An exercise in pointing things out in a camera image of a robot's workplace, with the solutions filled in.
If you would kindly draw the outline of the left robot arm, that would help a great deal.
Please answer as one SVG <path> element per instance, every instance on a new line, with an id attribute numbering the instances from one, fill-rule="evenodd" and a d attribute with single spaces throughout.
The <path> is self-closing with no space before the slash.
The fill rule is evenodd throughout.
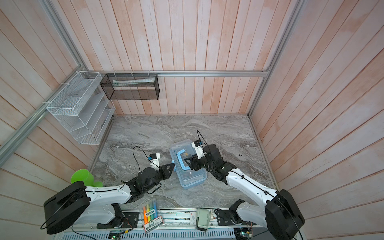
<path id="1" fill-rule="evenodd" d="M 118 228 L 125 221 L 120 206 L 157 191 L 161 181 L 170 178 L 174 167 L 171 163 L 157 169 L 145 168 L 132 180 L 113 187 L 87 187 L 82 181 L 75 182 L 45 201 L 45 222 L 41 229 L 54 235 L 77 224 Z"/>

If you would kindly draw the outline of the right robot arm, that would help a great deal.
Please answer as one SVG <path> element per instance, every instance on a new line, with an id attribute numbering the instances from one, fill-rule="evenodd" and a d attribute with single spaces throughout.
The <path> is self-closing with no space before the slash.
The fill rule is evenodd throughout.
<path id="1" fill-rule="evenodd" d="M 185 162 L 191 170 L 206 169 L 218 181 L 244 193 L 255 202 L 237 200 L 227 211 L 233 224 L 250 222 L 268 229 L 277 240 L 293 240 L 300 235 L 305 219 L 292 195 L 287 190 L 268 188 L 244 174 L 235 165 L 226 162 L 216 145 L 202 141 L 192 143 L 195 155 Z"/>

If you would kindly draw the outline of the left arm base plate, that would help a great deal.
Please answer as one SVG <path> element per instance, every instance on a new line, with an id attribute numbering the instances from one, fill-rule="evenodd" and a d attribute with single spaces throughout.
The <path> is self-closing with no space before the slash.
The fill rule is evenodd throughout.
<path id="1" fill-rule="evenodd" d="M 107 224 L 97 224 L 97 229 L 112 229 L 112 228 L 136 228 L 138 225 L 139 212 L 122 212 L 115 214 L 115 217 Z"/>

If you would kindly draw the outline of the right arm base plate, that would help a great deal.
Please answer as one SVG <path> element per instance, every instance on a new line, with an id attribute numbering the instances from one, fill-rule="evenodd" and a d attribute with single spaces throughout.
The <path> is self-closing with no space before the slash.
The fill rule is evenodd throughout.
<path id="1" fill-rule="evenodd" d="M 239 225 L 254 225 L 252 222 L 246 222 L 240 219 L 234 211 L 215 209 L 214 213 L 219 226 L 239 226 Z"/>

